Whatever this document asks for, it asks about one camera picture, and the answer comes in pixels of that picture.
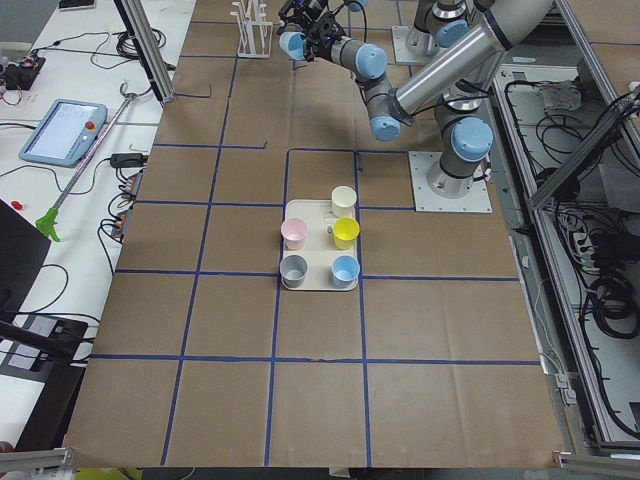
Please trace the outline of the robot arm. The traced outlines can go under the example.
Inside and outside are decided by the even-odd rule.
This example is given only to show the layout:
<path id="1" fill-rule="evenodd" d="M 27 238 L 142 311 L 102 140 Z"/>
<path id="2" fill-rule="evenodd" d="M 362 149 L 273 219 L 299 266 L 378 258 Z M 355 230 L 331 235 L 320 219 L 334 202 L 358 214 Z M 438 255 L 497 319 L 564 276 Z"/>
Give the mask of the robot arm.
<path id="1" fill-rule="evenodd" d="M 503 55 L 526 38 L 552 7 L 549 1 L 421 1 L 405 46 L 425 60 L 395 87 L 386 52 L 351 38 L 326 1 L 287 1 L 278 12 L 280 47 L 294 60 L 322 58 L 355 77 L 373 136 L 389 142 L 416 115 L 434 109 L 471 114 L 485 98 Z"/>
<path id="2" fill-rule="evenodd" d="M 367 29 L 366 5 L 365 1 L 341 1 L 332 8 L 327 1 L 287 1 L 278 12 L 280 48 L 294 60 L 327 58 L 330 48 L 348 37 L 339 13 L 347 9 L 363 14 L 363 28 Z M 396 61 L 424 63 L 466 34 L 469 24 L 465 1 L 420 1 L 412 25 L 391 28 Z"/>

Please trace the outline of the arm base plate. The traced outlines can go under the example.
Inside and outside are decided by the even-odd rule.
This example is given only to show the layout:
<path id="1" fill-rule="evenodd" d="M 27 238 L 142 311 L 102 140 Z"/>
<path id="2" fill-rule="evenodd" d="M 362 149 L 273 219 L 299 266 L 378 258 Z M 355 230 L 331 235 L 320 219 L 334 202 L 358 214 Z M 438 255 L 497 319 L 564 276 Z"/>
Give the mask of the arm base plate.
<path id="1" fill-rule="evenodd" d="M 447 175 L 441 152 L 410 151 L 408 159 L 417 212 L 490 214 L 487 182 L 479 165 L 466 179 Z"/>
<path id="2" fill-rule="evenodd" d="M 395 62 L 399 65 L 425 65 L 433 37 L 414 26 L 393 26 L 391 29 Z"/>

